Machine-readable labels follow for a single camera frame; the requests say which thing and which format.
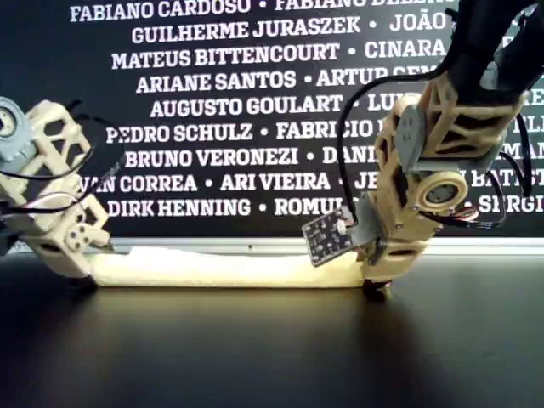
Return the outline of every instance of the white wall trim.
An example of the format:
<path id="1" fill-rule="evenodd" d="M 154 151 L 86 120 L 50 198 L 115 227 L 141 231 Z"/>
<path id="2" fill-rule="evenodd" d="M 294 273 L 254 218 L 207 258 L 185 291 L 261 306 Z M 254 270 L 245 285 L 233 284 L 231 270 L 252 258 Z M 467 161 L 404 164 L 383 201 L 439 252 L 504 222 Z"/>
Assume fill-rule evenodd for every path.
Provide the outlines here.
<path id="1" fill-rule="evenodd" d="M 114 238 L 112 241 L 118 252 L 153 246 L 229 255 L 308 253 L 301 238 Z M 30 248 L 20 243 L 11 252 L 30 252 Z M 544 238 L 433 238 L 425 254 L 544 256 Z"/>

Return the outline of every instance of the cream foam object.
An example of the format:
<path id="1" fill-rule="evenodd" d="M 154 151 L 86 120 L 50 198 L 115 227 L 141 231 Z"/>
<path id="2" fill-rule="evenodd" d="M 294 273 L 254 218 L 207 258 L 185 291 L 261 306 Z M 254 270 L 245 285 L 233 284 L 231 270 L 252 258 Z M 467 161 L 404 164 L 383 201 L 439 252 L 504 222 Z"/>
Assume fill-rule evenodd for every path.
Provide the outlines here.
<path id="1" fill-rule="evenodd" d="M 307 255 L 211 255 L 155 246 L 129 254 L 89 254 L 100 286 L 336 288 L 363 283 L 357 255 L 349 252 L 315 268 Z"/>

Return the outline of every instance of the reflective table surface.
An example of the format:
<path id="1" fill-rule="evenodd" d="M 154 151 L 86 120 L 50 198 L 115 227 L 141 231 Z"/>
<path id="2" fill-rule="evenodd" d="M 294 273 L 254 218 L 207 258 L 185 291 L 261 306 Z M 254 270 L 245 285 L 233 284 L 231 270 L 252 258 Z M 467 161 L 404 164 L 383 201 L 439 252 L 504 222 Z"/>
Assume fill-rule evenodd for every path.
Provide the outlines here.
<path id="1" fill-rule="evenodd" d="M 544 258 L 425 257 L 361 290 L 101 288 L 0 260 L 2 408 L 538 407 Z"/>

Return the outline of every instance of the wire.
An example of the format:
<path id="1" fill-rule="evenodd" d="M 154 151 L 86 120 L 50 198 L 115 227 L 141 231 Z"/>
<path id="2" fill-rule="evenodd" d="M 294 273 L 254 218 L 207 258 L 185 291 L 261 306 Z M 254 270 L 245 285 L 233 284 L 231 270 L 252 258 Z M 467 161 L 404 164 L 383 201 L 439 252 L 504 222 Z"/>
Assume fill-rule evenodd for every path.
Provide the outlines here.
<path id="1" fill-rule="evenodd" d="M 346 102 L 346 105 L 343 107 L 342 111 L 340 112 L 340 117 L 338 118 L 337 126 L 336 126 L 336 136 L 337 136 L 336 149 L 337 149 L 338 170 L 340 172 L 340 179 L 342 180 L 342 187 L 343 187 L 344 195 L 348 204 L 348 208 L 349 208 L 349 211 L 352 213 L 355 224 L 357 224 L 359 220 L 357 219 L 357 213 L 356 213 L 355 204 L 354 204 L 354 197 L 350 188 L 348 172 L 346 169 L 346 163 L 345 163 L 344 154 L 343 154 L 343 135 L 345 133 L 346 121 L 349 117 L 349 114 L 351 113 L 351 110 L 354 108 L 354 104 L 356 101 L 358 101 L 367 92 L 369 92 L 370 90 L 372 90 L 373 88 L 379 85 L 382 85 L 388 82 L 430 81 L 442 75 L 446 71 L 448 71 L 448 69 L 456 61 L 460 53 L 460 49 L 462 48 L 462 45 L 465 43 L 467 33 L 468 33 L 468 23 L 466 22 L 467 19 L 463 19 L 461 16 L 463 14 L 470 13 L 471 10 L 469 10 L 469 7 L 473 7 L 473 3 L 472 2 L 464 3 L 464 5 L 466 8 L 462 8 L 460 5 L 458 12 L 453 12 L 453 10 L 450 10 L 450 9 L 446 10 L 447 14 L 449 14 L 453 18 L 454 22 L 456 23 L 456 29 L 454 30 L 454 33 L 452 35 L 452 43 L 451 43 L 449 51 L 447 55 L 445 56 L 444 60 L 440 63 L 440 65 L 436 69 L 424 74 L 384 76 L 372 82 L 369 82 L 368 84 L 358 89 L 348 99 L 348 101 Z M 531 187 L 532 187 L 529 136 L 523 121 L 523 117 L 520 114 L 518 114 L 516 116 L 516 120 L 518 121 L 518 126 L 521 133 L 524 175 L 521 173 L 521 170 L 519 169 L 518 164 L 512 159 L 512 157 L 506 155 L 506 153 L 504 153 L 504 155 L 508 157 L 507 158 L 508 162 L 514 167 L 514 171 L 516 171 L 516 174 L 518 175 L 518 178 L 520 180 L 520 184 L 522 185 L 523 195 L 524 197 L 527 197 L 527 196 L 530 196 Z M 432 219 L 441 224 L 463 227 L 463 228 L 477 228 L 477 229 L 489 230 L 489 229 L 502 226 L 506 222 L 506 218 L 507 218 L 506 209 L 504 207 L 502 187 L 500 183 L 496 180 L 492 172 L 487 172 L 485 174 L 485 177 L 491 181 L 491 184 L 493 185 L 493 188 L 495 189 L 495 192 L 497 196 L 499 197 L 499 207 L 500 207 L 501 217 L 499 218 L 498 221 L 495 221 L 495 222 L 474 221 L 473 215 L 469 217 L 455 218 L 455 216 L 454 217 L 440 217 L 430 212 L 420 212 L 420 214 L 426 218 Z"/>
<path id="2" fill-rule="evenodd" d="M 88 152 L 85 154 L 85 156 L 73 167 L 69 168 L 67 171 L 55 174 L 53 176 L 27 176 L 25 174 L 19 174 L 19 173 L 11 173 L 6 172 L 4 170 L 0 170 L 0 174 L 6 177 L 11 177 L 13 179 L 23 179 L 23 180 L 30 180 L 30 181 L 52 181 L 52 180 L 58 180 L 62 179 L 64 177 L 67 177 L 73 173 L 75 173 L 77 170 L 79 170 L 81 167 L 83 167 L 94 155 L 96 146 L 91 146 L 91 148 L 88 150 Z"/>
<path id="3" fill-rule="evenodd" d="M 77 198 L 73 194 L 70 194 L 70 193 L 65 192 L 65 191 L 53 191 L 53 192 L 50 192 L 50 193 L 47 193 L 47 194 L 39 195 L 38 197 L 36 197 L 32 201 L 27 201 L 26 204 L 24 204 L 20 208 L 34 208 L 37 205 L 42 204 L 44 201 L 48 201 L 48 200 L 50 200 L 52 198 L 58 198 L 58 197 L 67 197 L 67 198 L 72 199 L 73 201 L 77 201 Z M 85 208 L 83 207 L 83 205 L 81 203 L 80 203 L 80 205 L 82 207 L 83 212 L 85 213 Z M 21 215 L 23 215 L 23 214 L 9 213 L 9 214 L 0 216 L 0 221 L 3 221 L 4 219 L 7 219 L 7 218 L 19 217 Z"/>
<path id="4" fill-rule="evenodd" d="M 457 219 L 463 219 L 465 221 L 473 221 L 479 215 L 479 211 L 476 207 L 466 206 L 462 210 L 455 212 L 452 217 Z"/>
<path id="5" fill-rule="evenodd" d="M 68 105 L 66 105 L 65 108 L 71 113 L 74 109 L 76 109 L 76 106 L 79 106 L 81 104 L 82 101 L 80 99 L 74 99 Z"/>
<path id="6" fill-rule="evenodd" d="M 76 101 L 73 102 L 71 105 L 79 105 L 81 102 Z M 85 121 L 91 121 L 91 122 L 97 122 L 100 125 L 103 126 L 111 126 L 114 127 L 117 132 L 119 131 L 119 128 L 117 125 L 115 125 L 112 122 L 106 121 L 105 119 L 96 117 L 96 116 L 89 116 L 86 114 L 80 114 L 74 118 L 76 122 L 85 122 Z M 108 171 L 100 177 L 98 183 L 93 184 L 89 189 L 87 189 L 79 198 L 77 198 L 74 202 L 72 202 L 69 206 L 64 207 L 57 207 L 57 208 L 29 208 L 29 207 L 11 207 L 7 202 L 0 202 L 0 214 L 53 214 L 53 213 L 61 213 L 63 211 L 66 211 L 75 205 L 78 205 L 82 203 L 87 197 L 90 195 L 96 193 L 96 191 L 108 180 L 111 179 L 113 176 L 115 176 L 121 168 L 123 168 L 126 164 L 127 157 L 126 157 L 126 151 L 123 146 L 123 153 L 121 157 L 115 162 L 115 164 L 108 169 Z"/>
<path id="7" fill-rule="evenodd" d="M 468 20 L 463 19 L 461 16 L 470 13 L 473 7 L 473 2 L 462 3 L 459 5 L 459 11 L 455 12 L 455 21 L 456 29 L 453 32 L 450 49 L 448 50 L 447 55 L 444 57 L 442 62 L 434 70 L 426 72 L 423 74 L 414 74 L 414 75 L 390 75 L 377 78 L 374 81 L 363 85 L 359 88 L 346 102 L 346 105 L 343 107 L 340 112 L 340 117 L 337 120 L 336 125 L 336 138 L 337 138 L 337 161 L 338 161 L 338 171 L 340 172 L 340 179 L 342 180 L 343 192 L 346 197 L 346 202 L 348 205 L 349 211 L 352 213 L 355 223 L 357 224 L 359 220 L 357 219 L 357 213 L 355 211 L 354 196 L 352 194 L 351 188 L 349 187 L 349 178 L 348 171 L 346 169 L 345 158 L 343 154 L 343 135 L 346 130 L 346 121 L 351 113 L 351 110 L 354 108 L 355 102 L 361 99 L 366 93 L 371 91 L 373 88 L 382 85 L 388 82 L 423 82 L 430 81 L 434 78 L 445 73 L 453 63 L 456 61 L 458 55 L 461 52 L 462 46 L 465 43 L 465 39 L 468 36 Z"/>

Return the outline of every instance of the black wall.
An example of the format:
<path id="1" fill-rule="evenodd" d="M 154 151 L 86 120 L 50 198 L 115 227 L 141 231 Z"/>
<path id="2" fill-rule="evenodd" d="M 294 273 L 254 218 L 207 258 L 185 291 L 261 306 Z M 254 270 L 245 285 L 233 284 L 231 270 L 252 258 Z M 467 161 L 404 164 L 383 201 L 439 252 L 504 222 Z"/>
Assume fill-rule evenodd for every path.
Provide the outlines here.
<path id="1" fill-rule="evenodd" d="M 247 3 L 251 3 L 251 10 L 248 13 L 236 14 L 161 17 L 159 11 L 165 9 L 159 8 L 159 5 L 163 3 L 165 2 L 156 0 L 141 3 L 146 4 L 145 6 L 140 4 L 140 7 L 144 7 L 144 11 L 152 9 L 153 16 L 132 20 L 88 21 L 89 17 L 96 14 L 85 13 L 87 11 L 85 7 L 92 7 L 96 3 L 73 0 L 6 2 L 0 14 L 0 32 L 3 38 L 3 56 L 0 61 L 0 94 L 2 96 L 15 100 L 25 110 L 30 109 L 42 99 L 63 104 L 74 99 L 81 99 L 83 105 L 78 108 L 81 112 L 102 116 L 127 127 L 154 129 L 161 127 L 161 132 L 166 132 L 162 133 L 166 134 L 166 137 L 160 143 L 119 144 L 116 139 L 113 142 L 110 140 L 107 144 L 108 131 L 106 129 L 95 124 L 84 124 L 84 131 L 88 138 L 99 140 L 102 147 L 94 162 L 82 171 L 83 175 L 99 176 L 115 161 L 123 148 L 128 153 L 128 168 L 118 175 L 109 190 L 98 194 L 105 207 L 111 211 L 108 228 L 115 236 L 300 236 L 300 226 L 318 215 L 317 212 L 313 214 L 297 212 L 302 201 L 309 202 L 311 199 L 319 198 L 337 198 L 337 201 L 340 201 L 343 196 L 338 180 L 337 164 L 333 161 L 334 157 L 326 154 L 326 151 L 333 150 L 335 140 L 332 136 L 334 134 L 332 129 L 331 132 L 324 132 L 322 137 L 312 139 L 289 139 L 288 137 L 280 139 L 281 135 L 304 134 L 303 126 L 315 126 L 317 121 L 321 121 L 320 126 L 325 126 L 327 122 L 335 121 L 343 106 L 343 100 L 350 96 L 361 81 L 368 82 L 376 76 L 385 74 L 406 73 L 406 67 L 413 67 L 411 70 L 414 71 L 425 71 L 438 64 L 449 46 L 451 34 L 451 22 L 443 12 L 446 7 L 456 6 L 456 2 L 438 0 L 426 3 L 423 0 L 367 0 L 366 2 L 267 0 L 266 4 L 260 7 L 261 2 L 255 0 L 251 2 L 223 0 L 223 4 L 227 6 L 233 3 L 239 4 L 242 8 L 245 8 Z M 173 9 L 175 3 L 181 3 L 181 9 L 186 9 L 191 2 L 170 2 L 169 8 Z M 280 10 L 279 7 L 281 4 L 286 7 L 288 4 L 303 6 L 305 3 L 310 5 L 313 3 L 314 7 L 298 10 Z M 318 8 L 319 4 L 334 3 L 352 3 L 352 5 L 351 7 Z M 366 5 L 357 7 L 357 4 L 363 3 Z M 71 6 L 79 6 L 77 12 L 74 11 L 75 9 L 71 10 Z M 405 19 L 409 25 L 396 31 L 394 28 L 399 17 Z M 297 28 L 302 30 L 303 26 L 308 25 L 310 29 L 315 28 L 315 22 L 318 20 L 312 19 L 323 19 L 320 33 L 300 31 L 303 35 L 252 36 L 259 22 L 299 20 L 300 26 Z M 249 35 L 216 41 L 137 43 L 141 39 L 138 34 L 142 31 L 142 27 L 171 26 L 172 33 L 175 35 L 178 26 L 202 25 L 201 27 L 209 29 L 210 24 L 225 22 L 240 22 L 240 31 L 243 33 L 246 30 Z M 400 49 L 390 51 L 388 45 L 391 43 Z M 247 63 L 251 61 L 252 48 L 281 46 L 287 51 L 293 45 L 307 45 L 313 47 L 314 50 L 321 49 L 323 53 L 321 58 L 309 61 Z M 245 48 L 246 63 L 233 64 L 232 55 L 222 65 L 205 61 L 197 62 L 197 53 L 202 54 L 207 51 L 196 50 L 211 48 L 238 48 L 236 51 L 238 53 L 240 48 Z M 351 48 L 355 51 L 354 54 L 350 52 Z M 387 56 L 387 53 L 399 50 L 403 54 L 401 58 Z M 175 67 L 162 67 L 161 63 L 164 64 L 166 61 L 164 52 L 167 51 L 182 56 L 183 58 L 179 59 L 181 63 Z M 136 60 L 143 63 L 144 56 L 141 53 L 154 52 L 163 55 L 157 62 L 158 67 L 154 67 L 153 64 L 147 68 L 133 65 L 131 69 L 126 66 L 125 69 L 122 69 L 122 66 L 116 66 L 122 65 L 124 57 L 114 57 L 114 55 L 126 53 L 128 65 L 130 61 L 136 64 Z M 350 78 L 344 76 L 346 83 L 338 83 L 337 80 L 335 81 L 333 70 L 345 69 L 357 70 L 351 71 L 356 73 L 354 81 L 349 82 Z M 233 74 L 240 76 L 241 73 L 251 72 L 265 73 L 259 74 L 265 77 L 268 75 L 266 73 L 274 72 L 272 77 L 276 81 L 278 78 L 283 78 L 283 84 L 280 83 L 278 88 L 273 88 L 270 86 L 271 81 L 263 80 L 262 86 L 258 81 L 256 88 L 239 89 L 234 82 L 231 83 L 231 89 L 221 88 L 225 85 L 225 78 L 231 78 Z M 204 83 L 200 85 L 200 91 L 138 93 L 139 86 L 145 89 L 140 81 L 146 81 L 149 85 L 151 77 L 181 76 L 183 80 L 184 76 L 191 74 L 209 75 L 208 90 L 202 90 L 206 88 Z M 360 153 L 365 154 L 363 162 L 348 165 L 351 182 L 358 187 L 358 190 L 375 187 L 371 178 L 377 174 L 377 164 L 372 145 L 379 131 L 379 120 L 388 114 L 393 98 L 398 96 L 396 93 L 421 92 L 423 87 L 424 84 L 421 83 L 402 86 L 388 84 L 361 100 L 351 120 L 357 121 L 362 126 L 363 133 L 356 133 L 356 137 L 346 139 L 346 145 L 350 150 L 359 149 Z M 540 135 L 544 127 L 544 111 L 541 109 L 544 105 L 544 89 L 542 88 L 544 87 L 539 82 L 530 96 L 530 105 L 523 110 L 535 148 L 534 197 L 521 202 L 519 187 L 513 172 L 503 161 L 497 161 L 496 167 L 499 169 L 497 171 L 502 172 L 499 173 L 499 178 L 508 195 L 510 221 L 507 226 L 499 231 L 485 232 L 448 229 L 443 235 L 541 236 L 537 225 L 544 211 L 542 200 L 544 191 L 541 187 L 543 170 L 540 164 L 540 158 L 544 156 L 544 143 L 541 142 Z M 315 102 L 318 105 L 319 100 L 324 100 L 327 105 L 313 112 L 300 109 L 301 111 L 297 113 L 272 111 L 265 114 L 248 110 L 251 108 L 252 100 L 266 101 L 276 97 L 292 97 L 294 104 L 298 106 L 303 105 L 305 98 L 308 98 L 307 103 Z M 203 116 L 161 117 L 160 112 L 154 109 L 156 104 L 161 105 L 163 101 L 195 99 L 236 99 L 241 110 L 225 115 L 213 115 L 212 112 L 207 112 Z M 282 122 L 293 122 L 294 124 L 288 128 L 298 128 L 298 133 L 280 131 L 279 129 L 285 126 L 279 124 Z M 236 130 L 233 134 L 239 140 L 188 141 L 180 136 L 183 127 L 214 123 L 234 124 Z M 242 129 L 249 127 L 251 130 L 244 134 Z M 308 135 L 311 137 L 315 135 L 315 132 L 310 131 Z M 516 149 L 519 151 L 519 133 L 513 125 L 510 128 L 506 148 L 511 153 Z M 275 159 L 270 158 L 268 166 L 220 165 L 225 154 L 234 154 L 233 152 L 226 153 L 226 150 L 239 150 L 236 154 L 242 154 L 241 150 L 248 149 L 269 149 L 269 153 L 273 152 L 270 149 L 280 150 L 276 151 Z M 153 150 L 177 152 L 184 150 L 182 157 L 187 159 L 192 156 L 192 163 L 173 167 L 137 167 L 138 163 L 134 157 L 142 154 L 149 156 L 149 153 L 142 152 Z M 304 190 L 308 186 L 296 186 L 294 183 L 280 185 L 279 189 L 283 190 L 273 190 L 275 185 L 272 183 L 270 190 L 266 190 L 266 183 L 263 184 L 261 178 L 281 178 L 284 177 L 282 174 L 287 173 L 314 174 L 309 177 L 315 177 L 319 181 L 318 187 L 323 190 Z M 255 190 L 222 190 L 221 187 L 226 188 L 229 180 L 235 181 L 235 174 L 254 174 L 250 177 L 254 177 Z M 156 187 L 162 185 L 166 188 L 170 184 L 170 187 L 175 190 L 157 192 L 122 190 L 131 185 L 137 187 L 145 176 L 153 175 L 162 176 L 162 178 L 151 180 Z M 194 184 L 190 182 L 191 178 L 194 179 Z M 359 184 L 361 178 L 365 180 L 366 185 Z M 484 213 L 483 217 L 491 219 L 497 215 L 491 212 L 492 206 L 490 206 L 493 190 L 489 186 L 482 186 L 480 179 L 473 177 L 470 173 L 467 174 L 467 180 L 473 186 L 469 200 L 479 203 L 480 210 Z M 182 191 L 182 187 L 193 188 Z M 231 204 L 237 200 L 242 204 L 245 202 L 246 205 L 239 208 L 241 213 L 237 216 L 222 216 L 220 213 L 211 216 L 196 216 L 184 212 L 187 211 L 185 207 L 187 203 L 192 203 L 189 207 L 194 209 L 199 206 L 199 203 L 208 199 L 228 199 L 231 200 Z M 133 206 L 139 206 L 142 201 L 152 201 L 148 208 L 155 213 L 155 216 L 138 215 L 130 211 L 119 214 L 117 211 L 120 202 L 132 202 L 135 203 L 132 204 Z M 176 216 L 159 214 L 160 201 L 170 201 L 171 208 L 177 206 L 178 214 Z M 329 207 L 331 204 L 334 206 L 331 201 L 333 200 L 327 203 Z M 295 212 L 281 213 L 282 208 L 285 209 L 281 205 L 282 202 L 290 203 L 291 211 Z M 319 210 L 320 207 L 314 206 L 313 210 L 316 209 Z"/>

